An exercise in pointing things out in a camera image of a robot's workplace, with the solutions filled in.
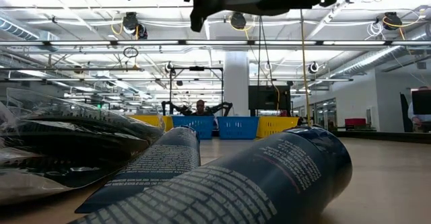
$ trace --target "black metal rack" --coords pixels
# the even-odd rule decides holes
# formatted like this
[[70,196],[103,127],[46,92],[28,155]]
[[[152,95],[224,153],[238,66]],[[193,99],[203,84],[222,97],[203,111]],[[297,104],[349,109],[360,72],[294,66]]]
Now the black metal rack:
[[[210,70],[221,82],[222,82],[222,98],[221,98],[221,102],[224,102],[224,70],[222,67],[200,67],[200,66],[194,66],[194,67],[171,67],[169,70],[169,102],[172,102],[172,82],[173,81],[182,81],[181,79],[177,79],[177,77],[184,71],[184,70],[189,70],[189,71],[205,71],[205,70]],[[215,72],[216,70],[220,70],[222,72],[222,76],[219,77],[217,75],[217,73]],[[199,81],[199,78],[194,78],[193,81]],[[173,114],[174,113],[174,109],[173,108],[169,108],[169,113]]]

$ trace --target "blue plastic bin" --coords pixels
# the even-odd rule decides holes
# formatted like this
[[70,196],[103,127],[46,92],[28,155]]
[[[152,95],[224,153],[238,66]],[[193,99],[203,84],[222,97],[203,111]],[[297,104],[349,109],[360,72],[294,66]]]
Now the blue plastic bin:
[[227,116],[217,117],[220,139],[250,140],[256,138],[259,117]]
[[200,139],[211,139],[214,116],[173,116],[174,127],[190,126],[199,133]]

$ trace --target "pipe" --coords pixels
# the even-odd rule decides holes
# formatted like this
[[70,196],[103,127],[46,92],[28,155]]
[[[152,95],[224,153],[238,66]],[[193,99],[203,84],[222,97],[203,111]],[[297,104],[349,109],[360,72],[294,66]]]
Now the pipe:
[[[431,22],[427,23],[424,27],[415,29],[409,33],[408,36],[411,40],[431,40]],[[346,63],[344,69],[330,74],[329,77],[340,76],[343,74],[355,75],[356,73],[364,72],[386,63],[394,57],[402,57],[406,53],[406,47],[404,46],[391,46],[380,51],[368,52]]]
[[25,26],[19,26],[21,23],[13,18],[10,18],[6,14],[0,12],[0,30],[9,32],[14,36],[22,38],[24,40],[37,40],[39,36],[33,33],[29,28]]

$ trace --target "red object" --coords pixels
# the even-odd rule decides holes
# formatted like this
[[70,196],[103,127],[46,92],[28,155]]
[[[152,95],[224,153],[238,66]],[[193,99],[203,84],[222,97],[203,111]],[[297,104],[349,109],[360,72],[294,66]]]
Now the red object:
[[366,119],[365,118],[345,119],[344,123],[346,126],[365,126],[366,125]]

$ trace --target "white pillar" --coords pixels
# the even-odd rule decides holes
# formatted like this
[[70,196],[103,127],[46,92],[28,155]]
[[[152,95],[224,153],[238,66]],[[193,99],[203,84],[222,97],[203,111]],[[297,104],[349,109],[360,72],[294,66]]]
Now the white pillar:
[[247,52],[225,52],[224,101],[234,104],[229,115],[249,116]]

